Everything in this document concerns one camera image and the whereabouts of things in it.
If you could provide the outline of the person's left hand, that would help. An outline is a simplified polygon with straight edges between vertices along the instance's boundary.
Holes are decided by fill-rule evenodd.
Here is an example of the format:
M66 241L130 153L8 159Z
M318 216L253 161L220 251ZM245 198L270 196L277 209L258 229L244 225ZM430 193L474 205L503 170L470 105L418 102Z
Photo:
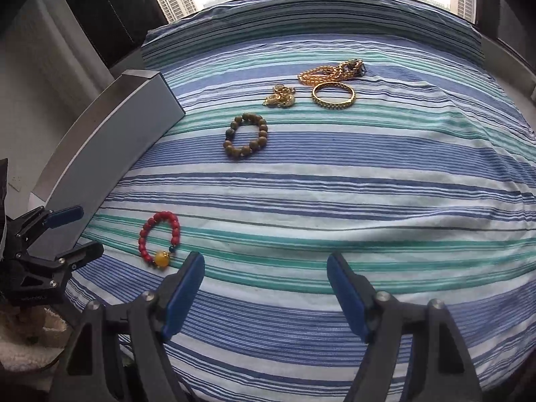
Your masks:
M52 364L70 333L68 324L49 308L1 305L1 370L34 372Z

